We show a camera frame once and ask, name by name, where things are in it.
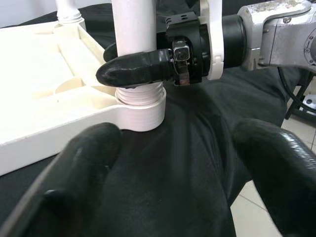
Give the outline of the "black table frame leg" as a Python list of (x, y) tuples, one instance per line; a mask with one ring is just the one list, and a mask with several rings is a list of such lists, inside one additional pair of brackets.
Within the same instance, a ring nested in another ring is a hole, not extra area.
[[(300, 99), (300, 101), (302, 102), (304, 100), (304, 93), (306, 91), (306, 88), (300, 84), (298, 84), (294, 91), (293, 94)], [(294, 102), (291, 98), (289, 99), (289, 101), (287, 102), (287, 111), (285, 114), (285, 119), (288, 120), (291, 117), (299, 117), (299, 109), (300, 109), (300, 105), (298, 105), (296, 102)]]

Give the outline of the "white plastic table leg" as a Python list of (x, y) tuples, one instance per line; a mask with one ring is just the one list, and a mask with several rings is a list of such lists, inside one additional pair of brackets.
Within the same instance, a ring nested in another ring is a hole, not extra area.
[[(112, 0), (112, 9), (118, 56), (156, 50), (155, 0)], [(116, 90), (121, 102), (133, 106), (152, 104), (162, 95), (161, 82)]]
[(55, 0), (57, 19), (60, 24), (71, 24), (82, 20), (82, 15), (75, 0)]

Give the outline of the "black cloth table cover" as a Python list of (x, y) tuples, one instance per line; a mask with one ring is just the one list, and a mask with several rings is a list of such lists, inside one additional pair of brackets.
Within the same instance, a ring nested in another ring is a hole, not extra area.
[[(123, 130), (117, 160), (102, 187), (101, 202), (82, 237), (236, 237), (231, 205), (252, 180), (233, 143), (243, 119), (281, 128), (297, 68), (243, 72), (188, 87), (164, 84), (166, 114), (156, 129)], [(48, 164), (24, 168), (0, 194), (3, 224)]]

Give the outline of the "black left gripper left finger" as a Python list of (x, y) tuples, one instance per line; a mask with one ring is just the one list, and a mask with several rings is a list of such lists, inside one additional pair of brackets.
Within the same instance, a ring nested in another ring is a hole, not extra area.
[(121, 132), (112, 123), (76, 135), (19, 200), (0, 237), (82, 237), (120, 147)]

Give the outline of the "white plastic table top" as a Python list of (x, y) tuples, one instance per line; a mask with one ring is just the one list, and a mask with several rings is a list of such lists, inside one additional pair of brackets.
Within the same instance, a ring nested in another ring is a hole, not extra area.
[(0, 29), (0, 176), (51, 157), (86, 128), (110, 122), (144, 132), (164, 120), (157, 86), (136, 105), (100, 84), (103, 47), (79, 24)]

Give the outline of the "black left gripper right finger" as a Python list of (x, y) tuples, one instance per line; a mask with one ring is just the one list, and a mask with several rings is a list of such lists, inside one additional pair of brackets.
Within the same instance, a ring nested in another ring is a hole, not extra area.
[(258, 119), (233, 129), (234, 147), (283, 237), (316, 237), (316, 154), (294, 133)]

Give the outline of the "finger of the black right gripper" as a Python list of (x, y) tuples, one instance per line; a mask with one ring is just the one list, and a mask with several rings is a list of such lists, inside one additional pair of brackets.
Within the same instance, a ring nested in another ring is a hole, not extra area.
[(169, 49), (120, 56), (105, 63), (96, 72), (101, 84), (116, 88), (135, 88), (172, 77), (173, 61)]
[(118, 53), (117, 53), (117, 44), (116, 43), (112, 43), (111, 45), (109, 45), (104, 53), (103, 53), (103, 58), (105, 60), (105, 62), (109, 62), (115, 58), (117, 58)]

